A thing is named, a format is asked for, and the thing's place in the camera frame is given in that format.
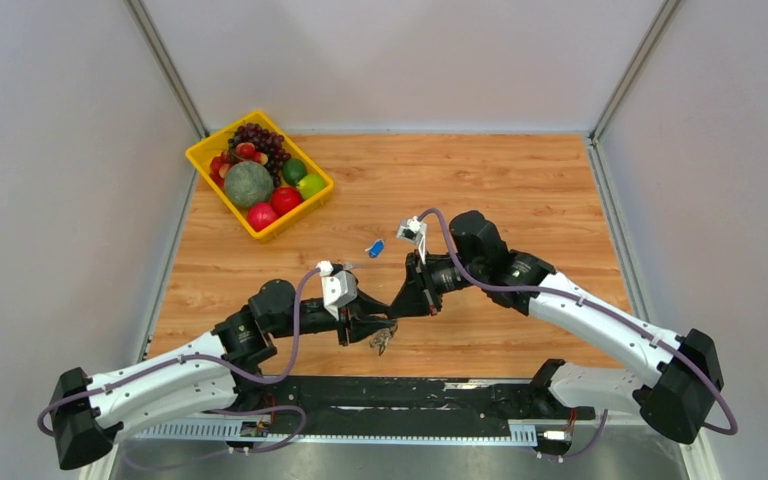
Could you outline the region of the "silver keyring bunch with keys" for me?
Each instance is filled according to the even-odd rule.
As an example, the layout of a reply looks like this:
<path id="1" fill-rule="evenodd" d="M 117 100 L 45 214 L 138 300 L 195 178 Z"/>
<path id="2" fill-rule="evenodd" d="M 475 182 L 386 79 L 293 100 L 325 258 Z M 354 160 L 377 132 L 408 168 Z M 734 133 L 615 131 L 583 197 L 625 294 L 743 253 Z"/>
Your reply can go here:
<path id="1" fill-rule="evenodd" d="M 377 331 L 370 338 L 368 342 L 369 347 L 375 350 L 379 356 L 382 356 L 387 350 L 390 341 L 395 337 L 397 331 L 397 324 Z"/>

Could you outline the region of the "silver key with blue tag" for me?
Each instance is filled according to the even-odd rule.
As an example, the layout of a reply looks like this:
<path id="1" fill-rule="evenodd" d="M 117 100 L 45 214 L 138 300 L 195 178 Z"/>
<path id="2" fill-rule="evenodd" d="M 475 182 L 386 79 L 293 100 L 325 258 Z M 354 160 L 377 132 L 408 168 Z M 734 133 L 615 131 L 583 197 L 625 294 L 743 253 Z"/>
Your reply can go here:
<path id="1" fill-rule="evenodd" d="M 385 242 L 383 239 L 377 239 L 374 241 L 374 243 L 365 249 L 365 252 L 367 253 L 369 258 L 377 258 L 383 251 L 385 247 Z"/>

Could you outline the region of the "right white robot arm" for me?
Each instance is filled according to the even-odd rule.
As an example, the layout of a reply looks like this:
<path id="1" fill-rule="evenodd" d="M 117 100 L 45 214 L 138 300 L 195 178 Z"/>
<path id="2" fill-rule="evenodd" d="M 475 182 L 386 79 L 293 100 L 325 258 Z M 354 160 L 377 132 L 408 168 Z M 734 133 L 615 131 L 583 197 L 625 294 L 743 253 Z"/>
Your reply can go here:
<path id="1" fill-rule="evenodd" d="M 445 294 L 476 287 L 494 304 L 559 327 L 619 362 L 617 368 L 591 368 L 545 361 L 530 392 L 540 415 L 552 418 L 573 407 L 636 413 L 681 444 L 693 443 L 703 429 L 738 432 L 708 334 L 680 334 L 601 300 L 547 261 L 509 248 L 477 210 L 447 221 L 429 208 L 402 220 L 396 235 L 415 249 L 406 257 L 390 317 L 436 315 Z"/>

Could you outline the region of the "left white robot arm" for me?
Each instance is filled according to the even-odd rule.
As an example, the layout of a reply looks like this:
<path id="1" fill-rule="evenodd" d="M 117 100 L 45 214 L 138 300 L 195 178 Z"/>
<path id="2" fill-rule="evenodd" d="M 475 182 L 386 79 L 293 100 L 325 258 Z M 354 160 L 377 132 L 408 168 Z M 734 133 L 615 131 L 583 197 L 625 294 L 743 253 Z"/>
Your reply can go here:
<path id="1" fill-rule="evenodd" d="M 327 278 L 327 297 L 304 300 L 290 282 L 270 280 L 239 311 L 175 350 L 105 373 L 64 372 L 38 418 L 40 430 L 54 440 L 60 468 L 87 466 L 166 421 L 232 407 L 257 412 L 265 385 L 289 374 L 265 376 L 260 368 L 276 355 L 276 338 L 297 347 L 301 335 L 334 331 L 347 346 L 393 328 L 387 305 L 353 281 L 341 271 Z"/>

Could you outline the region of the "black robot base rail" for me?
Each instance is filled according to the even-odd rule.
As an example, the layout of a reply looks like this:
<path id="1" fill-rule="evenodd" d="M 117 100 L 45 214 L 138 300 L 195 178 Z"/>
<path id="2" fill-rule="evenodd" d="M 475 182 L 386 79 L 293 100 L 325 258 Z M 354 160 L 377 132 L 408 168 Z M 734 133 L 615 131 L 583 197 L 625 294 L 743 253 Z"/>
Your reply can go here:
<path id="1" fill-rule="evenodd" d="M 290 376 L 241 394 L 231 412 L 280 407 L 275 433 L 307 422 L 307 435 L 501 437 L 512 420 L 593 420 L 591 407 L 570 410 L 523 380 L 420 377 Z"/>

